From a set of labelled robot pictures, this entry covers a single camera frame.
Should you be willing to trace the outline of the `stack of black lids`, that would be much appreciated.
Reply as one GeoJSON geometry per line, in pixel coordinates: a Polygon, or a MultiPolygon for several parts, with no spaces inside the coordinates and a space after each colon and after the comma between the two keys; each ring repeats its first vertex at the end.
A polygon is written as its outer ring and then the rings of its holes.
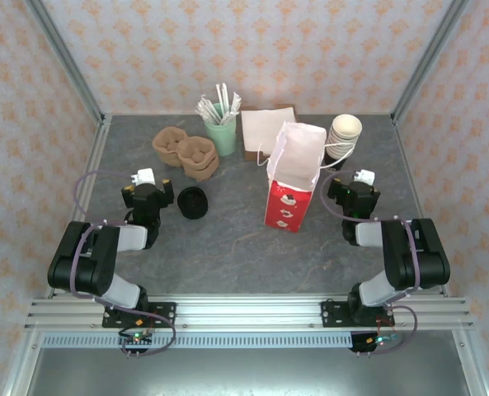
{"type": "Polygon", "coordinates": [[[180,192],[177,197],[178,207],[187,219],[200,219],[209,209],[208,199],[202,189],[190,186],[180,192]]]}

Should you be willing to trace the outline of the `aluminium frame post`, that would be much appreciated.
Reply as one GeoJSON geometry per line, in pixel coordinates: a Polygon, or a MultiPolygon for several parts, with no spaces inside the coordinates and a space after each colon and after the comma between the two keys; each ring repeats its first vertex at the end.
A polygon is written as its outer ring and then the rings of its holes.
{"type": "Polygon", "coordinates": [[[49,14],[43,0],[24,0],[31,13],[37,20],[47,41],[57,55],[59,62],[62,64],[68,78],[74,85],[78,95],[81,97],[88,113],[99,124],[104,120],[104,113],[101,111],[96,98],[82,75],[80,68],[72,56],[65,40],[63,39],[54,19],[49,14]]]}
{"type": "Polygon", "coordinates": [[[469,2],[470,0],[451,0],[423,55],[416,64],[394,110],[390,113],[394,126],[397,126],[404,119],[408,107],[411,105],[412,100],[421,88],[421,84],[435,64],[437,57],[440,55],[441,50],[444,48],[469,2]]]}

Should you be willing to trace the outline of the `red and white paper bag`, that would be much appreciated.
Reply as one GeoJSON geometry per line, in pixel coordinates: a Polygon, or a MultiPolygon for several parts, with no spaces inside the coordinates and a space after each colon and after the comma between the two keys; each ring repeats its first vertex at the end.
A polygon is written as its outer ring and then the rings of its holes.
{"type": "Polygon", "coordinates": [[[265,225],[297,233],[313,198],[325,149],[338,147],[350,153],[354,146],[329,144],[322,127],[286,121],[267,160],[265,225]]]}

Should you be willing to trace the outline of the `aluminium frame cross rail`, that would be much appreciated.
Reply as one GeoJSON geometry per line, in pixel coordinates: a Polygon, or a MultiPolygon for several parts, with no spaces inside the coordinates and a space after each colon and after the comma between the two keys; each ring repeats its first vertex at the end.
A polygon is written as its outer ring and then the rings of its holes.
{"type": "MultiPolygon", "coordinates": [[[[321,332],[321,303],[328,295],[151,295],[176,303],[175,326],[185,332],[321,332]]],[[[28,331],[100,331],[104,309],[67,294],[35,299],[25,321],[28,331]]],[[[395,329],[472,330],[477,321],[463,297],[415,294],[393,310],[395,329]]]]}

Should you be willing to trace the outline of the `stack of paper cups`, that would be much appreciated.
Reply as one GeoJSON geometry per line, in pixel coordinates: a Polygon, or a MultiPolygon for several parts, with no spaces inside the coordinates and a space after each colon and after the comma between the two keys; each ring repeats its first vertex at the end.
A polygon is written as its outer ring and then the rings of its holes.
{"type": "Polygon", "coordinates": [[[339,170],[354,152],[362,132],[361,121],[354,115],[337,115],[331,123],[325,143],[324,169],[339,170]]]}

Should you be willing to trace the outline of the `aluminium frame leg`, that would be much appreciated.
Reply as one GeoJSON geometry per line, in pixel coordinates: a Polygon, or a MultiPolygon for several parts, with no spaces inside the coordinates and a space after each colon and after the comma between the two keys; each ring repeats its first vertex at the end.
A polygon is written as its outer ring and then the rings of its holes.
{"type": "Polygon", "coordinates": [[[26,396],[40,355],[44,334],[25,332],[10,366],[2,396],[26,396]]]}
{"type": "Polygon", "coordinates": [[[476,342],[470,330],[453,330],[452,335],[458,352],[469,396],[489,396],[489,386],[484,380],[476,342]]]}

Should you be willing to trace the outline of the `mint green straw cup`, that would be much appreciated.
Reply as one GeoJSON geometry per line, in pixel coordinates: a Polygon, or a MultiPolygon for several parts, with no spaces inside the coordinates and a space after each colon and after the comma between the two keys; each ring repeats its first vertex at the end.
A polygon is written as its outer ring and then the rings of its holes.
{"type": "Polygon", "coordinates": [[[228,156],[235,152],[237,144],[237,118],[234,117],[226,125],[213,125],[205,121],[208,138],[214,142],[218,155],[228,156]]]}

